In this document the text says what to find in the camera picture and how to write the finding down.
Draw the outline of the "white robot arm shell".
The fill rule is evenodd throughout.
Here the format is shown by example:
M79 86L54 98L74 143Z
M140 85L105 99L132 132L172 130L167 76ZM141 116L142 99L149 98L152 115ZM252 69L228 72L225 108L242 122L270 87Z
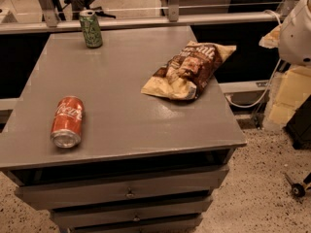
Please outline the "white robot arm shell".
M311 66L311 0L299 0L282 23L279 56L284 61Z

